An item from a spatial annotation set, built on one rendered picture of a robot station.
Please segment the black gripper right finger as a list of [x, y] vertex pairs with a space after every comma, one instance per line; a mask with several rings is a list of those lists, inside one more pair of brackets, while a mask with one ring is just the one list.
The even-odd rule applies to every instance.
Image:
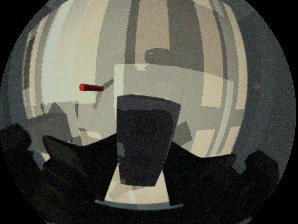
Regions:
[[174, 143], [170, 144], [168, 156], [164, 164], [164, 180], [170, 206], [181, 205], [181, 198], [190, 193], [190, 190], [204, 179], [206, 173], [216, 172], [217, 169], [233, 165], [237, 155], [216, 157], [198, 157], [192, 152], [185, 151], [185, 148]]

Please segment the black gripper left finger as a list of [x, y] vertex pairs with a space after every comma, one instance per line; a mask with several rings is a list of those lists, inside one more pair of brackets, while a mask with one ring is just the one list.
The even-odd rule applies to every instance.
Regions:
[[109, 184], [118, 165], [116, 133], [96, 143], [78, 147], [52, 136], [43, 136], [44, 148], [52, 159], [81, 173], [94, 193], [94, 200], [105, 200]]

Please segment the dark red peg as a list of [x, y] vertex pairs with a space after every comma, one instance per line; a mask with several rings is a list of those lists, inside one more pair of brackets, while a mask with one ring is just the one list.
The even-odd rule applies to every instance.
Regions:
[[104, 87], [102, 87], [102, 85], [101, 85], [101, 87], [98, 87], [98, 85], [80, 84], [80, 87], [78, 87], [78, 88], [80, 88], [80, 91], [90, 91], [90, 92], [93, 92], [93, 91], [102, 92], [102, 91], [104, 91]]

